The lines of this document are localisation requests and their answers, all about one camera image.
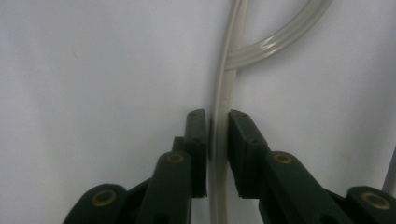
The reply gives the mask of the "grey plastic hanger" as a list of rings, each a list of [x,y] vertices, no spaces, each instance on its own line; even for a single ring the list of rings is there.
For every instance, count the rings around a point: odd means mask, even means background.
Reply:
[[[233,0],[222,41],[209,125],[210,224],[228,223],[227,114],[231,110],[237,71],[263,61],[292,45],[320,20],[331,3],[332,0],[308,0],[303,9],[278,31],[253,45],[244,47],[242,42],[249,0]]]

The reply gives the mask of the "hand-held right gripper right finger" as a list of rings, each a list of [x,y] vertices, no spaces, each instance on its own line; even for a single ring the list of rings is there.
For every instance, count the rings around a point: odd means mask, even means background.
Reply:
[[[298,159],[271,150],[237,110],[229,112],[228,158],[238,195],[259,201],[264,224],[353,224]]]

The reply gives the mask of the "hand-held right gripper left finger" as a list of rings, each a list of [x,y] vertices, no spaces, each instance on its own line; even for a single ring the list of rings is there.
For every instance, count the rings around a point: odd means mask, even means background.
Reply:
[[[205,111],[187,115],[185,132],[158,159],[136,224],[190,224],[191,199],[206,195]]]

